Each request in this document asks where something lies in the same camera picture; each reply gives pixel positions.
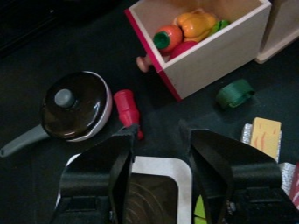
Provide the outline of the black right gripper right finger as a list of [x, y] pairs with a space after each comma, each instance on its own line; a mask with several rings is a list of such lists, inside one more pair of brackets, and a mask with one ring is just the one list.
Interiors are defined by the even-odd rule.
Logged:
[[192, 171], [192, 198], [208, 224], [299, 224], [276, 161], [252, 146], [179, 121]]

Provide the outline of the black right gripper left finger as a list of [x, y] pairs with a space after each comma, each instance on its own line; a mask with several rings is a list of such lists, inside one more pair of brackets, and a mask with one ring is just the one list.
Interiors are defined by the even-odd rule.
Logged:
[[124, 224], [138, 128], [123, 128], [71, 158], [51, 224]]

